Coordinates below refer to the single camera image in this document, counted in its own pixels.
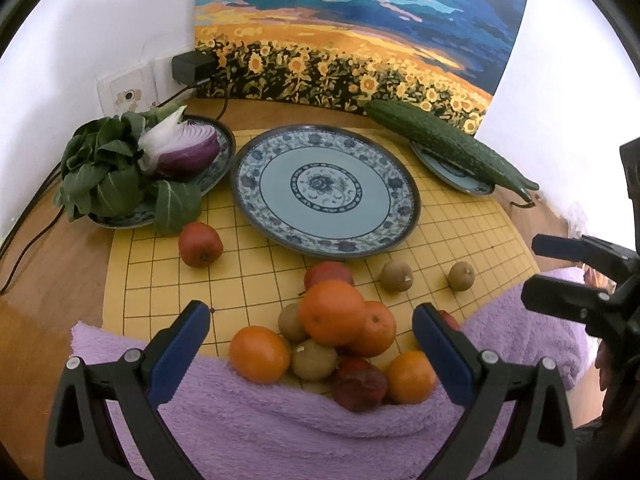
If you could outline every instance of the blue gripper pad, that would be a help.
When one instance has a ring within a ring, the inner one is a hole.
[[[210,316],[206,304],[191,301],[174,323],[158,332],[146,347],[146,357],[152,363],[147,373],[146,396],[154,408],[174,397],[209,333]]]
[[[531,250],[538,256],[557,258],[558,260],[567,260],[569,262],[581,262],[589,253],[582,240],[540,234],[533,237]]]
[[[451,402],[468,408],[476,398],[474,371],[456,350],[445,330],[451,331],[452,336],[462,336],[464,339],[466,336],[450,329],[433,305],[428,305],[429,310],[425,304],[419,305],[414,310],[412,329],[415,338],[431,362]],[[466,342],[473,348],[468,339]]]

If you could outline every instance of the plate rim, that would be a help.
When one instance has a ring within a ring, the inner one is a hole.
[[[220,178],[215,180],[213,182],[213,184],[211,184],[211,186],[209,186],[209,188],[203,190],[200,193],[200,196],[205,196],[209,191],[211,191],[214,187],[216,187],[217,184],[220,183],[220,181],[225,177],[225,175],[229,174],[229,171],[231,170],[232,163],[233,163],[233,161],[234,161],[234,159],[236,157],[236,136],[234,135],[234,133],[231,130],[231,128],[226,126],[225,123],[223,123],[221,121],[218,121],[218,120],[216,120],[214,118],[205,117],[205,116],[196,115],[196,114],[184,114],[183,117],[185,118],[185,120],[194,120],[194,121],[199,121],[201,123],[212,124],[212,126],[215,126],[217,129],[219,129],[220,131],[222,131],[225,134],[225,137],[226,137],[226,139],[227,139],[227,141],[229,143],[229,160],[224,165],[224,171],[220,174]],[[139,227],[145,227],[145,226],[153,224],[155,219],[156,219],[156,217],[154,215],[151,220],[142,222],[140,224],[136,224],[135,226],[114,227],[114,226],[107,225],[104,222],[98,221],[93,213],[89,213],[87,216],[88,216],[89,220],[91,220],[96,225],[99,225],[100,227],[104,227],[105,229],[111,229],[113,231],[124,231],[126,229],[137,229]]]
[[[488,193],[476,193],[473,192],[472,190],[469,189],[465,189],[462,186],[458,186],[455,182],[452,182],[448,179],[445,179],[443,175],[441,175],[439,172],[435,171],[432,167],[432,165],[430,163],[428,163],[426,160],[423,159],[424,154],[420,151],[420,149],[417,146],[422,146],[419,142],[415,142],[414,140],[410,140],[409,141],[409,145],[411,146],[411,149],[413,150],[413,152],[415,153],[415,156],[418,157],[418,160],[420,160],[421,163],[423,163],[428,170],[431,171],[431,173],[435,174],[435,176],[437,176],[441,181],[445,182],[446,184],[449,184],[449,186],[453,187],[454,189],[457,189],[458,191],[461,191],[462,193],[466,193],[469,195],[473,195],[473,196],[488,196],[491,195],[491,193],[493,193],[495,191],[495,184],[488,184],[486,182],[482,182],[481,180],[477,179],[478,182],[480,182],[481,184],[486,184],[487,186],[489,186],[489,189],[491,190]]]
[[[381,246],[379,249],[370,250],[370,251],[359,251],[357,253],[344,253],[344,254],[336,254],[336,253],[327,253],[320,251],[312,251],[306,250],[297,246],[295,244],[291,244],[285,240],[280,240],[279,238],[274,239],[273,235],[265,229],[261,224],[255,221],[251,213],[244,207],[244,203],[241,200],[241,195],[238,190],[238,171],[240,168],[240,162],[245,158],[246,154],[258,143],[262,142],[265,138],[274,137],[280,134],[285,134],[287,132],[293,130],[308,130],[313,132],[314,130],[321,131],[329,131],[334,134],[342,134],[347,137],[353,137],[354,139],[363,142],[367,146],[372,147],[372,149],[378,150],[380,153],[385,155],[389,160],[392,161],[398,168],[402,175],[405,177],[407,182],[409,183],[410,192],[412,197],[414,198],[414,211],[412,212],[411,219],[409,221],[409,225],[407,229],[402,232],[401,237],[397,240],[393,240],[391,243],[387,243],[384,246]],[[264,131],[261,134],[258,134],[253,139],[249,140],[244,146],[240,148],[240,150],[236,153],[234,160],[231,164],[231,169],[229,171],[229,181],[231,185],[231,194],[234,199],[235,205],[240,209],[242,214],[245,216],[249,224],[256,229],[261,235],[265,238],[272,240],[273,242],[280,244],[287,249],[290,249],[294,252],[307,254],[308,256],[314,256],[317,258],[331,258],[340,259],[340,260],[355,260],[358,258],[366,258],[368,256],[372,256],[374,254],[380,254],[384,251],[388,251],[390,248],[395,247],[396,245],[401,244],[404,240],[406,240],[411,233],[414,231],[416,226],[418,225],[418,220],[420,218],[420,212],[422,209],[422,200],[420,199],[420,190],[418,190],[418,185],[415,183],[415,179],[411,173],[407,170],[406,166],[400,162],[400,160],[391,153],[388,149],[382,146],[380,143],[375,140],[369,139],[368,137],[363,136],[362,134],[358,134],[356,132],[352,132],[346,128],[341,128],[339,126],[328,126],[326,124],[288,124],[286,126],[277,126],[276,128],[271,128],[270,130]]]

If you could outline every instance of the blue and white plate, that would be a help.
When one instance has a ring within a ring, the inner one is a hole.
[[[194,178],[204,196],[222,180],[222,177],[231,168],[231,161],[236,153],[236,138],[224,124],[208,117],[185,115],[184,118],[194,122],[211,124],[218,131],[220,153],[205,171]],[[152,224],[155,220],[154,209],[155,205],[152,202],[143,202],[127,215],[97,216],[90,214],[89,218],[98,225],[109,229],[132,229]]]
[[[480,182],[476,177],[466,171],[434,158],[421,144],[410,142],[411,149],[427,168],[429,168],[440,180],[446,182],[458,191],[471,195],[491,195],[495,190],[495,184]]]
[[[296,124],[255,137],[234,160],[231,189],[258,231],[321,258],[386,251],[420,215],[417,186],[400,161],[332,126]]]

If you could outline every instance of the green cucumber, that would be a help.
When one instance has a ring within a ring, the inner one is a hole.
[[[364,105],[367,115],[389,130],[421,144],[436,158],[462,168],[478,179],[511,189],[533,207],[530,190],[540,186],[523,176],[486,144],[455,126],[404,101],[374,100]]]

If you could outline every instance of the red apple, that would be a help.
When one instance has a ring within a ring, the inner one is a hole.
[[[438,312],[442,316],[442,319],[444,319],[445,323],[448,324],[453,330],[460,330],[460,323],[458,323],[458,320],[449,312],[447,312],[446,310],[439,310]]]
[[[335,378],[343,379],[354,372],[370,370],[371,368],[375,368],[375,366],[361,357],[343,357],[338,363],[338,369],[335,371]]]
[[[386,395],[385,375],[376,367],[350,372],[343,378],[335,378],[331,393],[335,402],[350,412],[362,413],[375,410]]]
[[[326,280],[340,280],[353,285],[353,273],[349,267],[340,262],[322,262],[306,272],[305,290]]]
[[[202,222],[185,225],[178,236],[178,252],[190,267],[208,267],[222,254],[224,247],[216,230]]]

